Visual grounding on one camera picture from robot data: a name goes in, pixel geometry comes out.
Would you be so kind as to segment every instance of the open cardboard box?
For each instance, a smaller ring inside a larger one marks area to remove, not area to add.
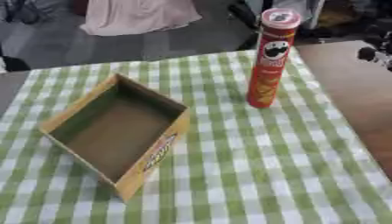
[[[126,201],[188,124],[186,106],[116,74],[39,128]]]

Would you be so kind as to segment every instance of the fabric on floor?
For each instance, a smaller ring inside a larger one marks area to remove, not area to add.
[[[98,36],[140,34],[183,27],[199,19],[191,0],[91,0],[81,29]]]

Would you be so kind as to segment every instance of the red pringles can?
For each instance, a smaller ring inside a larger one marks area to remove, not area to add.
[[[270,9],[262,14],[262,32],[248,90],[251,106],[267,108],[274,101],[300,23],[301,16],[291,9]]]

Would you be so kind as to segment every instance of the can lid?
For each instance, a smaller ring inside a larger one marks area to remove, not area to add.
[[[294,29],[301,23],[301,15],[292,9],[273,8],[262,13],[262,23],[276,29]]]

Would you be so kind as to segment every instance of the tablecloth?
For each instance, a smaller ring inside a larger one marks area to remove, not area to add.
[[[254,56],[32,71],[0,122],[0,223],[391,223],[389,180],[295,50],[273,105],[246,103]],[[127,204],[36,126],[116,72],[192,111]]]

